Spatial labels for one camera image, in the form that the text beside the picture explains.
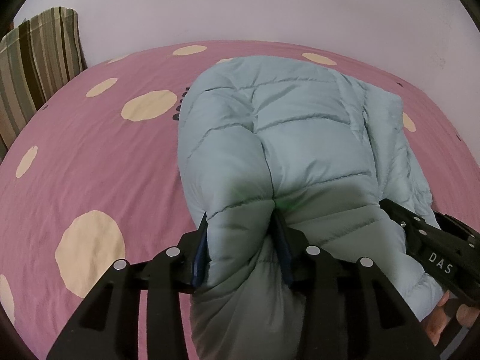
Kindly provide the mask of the person's right hand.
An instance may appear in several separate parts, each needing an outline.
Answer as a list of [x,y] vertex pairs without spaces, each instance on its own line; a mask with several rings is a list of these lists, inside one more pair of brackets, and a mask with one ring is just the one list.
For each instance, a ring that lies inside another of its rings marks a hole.
[[426,335],[434,346],[439,343],[441,335],[451,319],[459,322],[462,327],[472,328],[479,317],[479,308],[470,307],[465,304],[459,306],[453,318],[449,317],[446,313],[446,304],[450,297],[450,292],[445,291],[445,294],[442,295],[436,307],[421,322],[422,328],[424,328]]

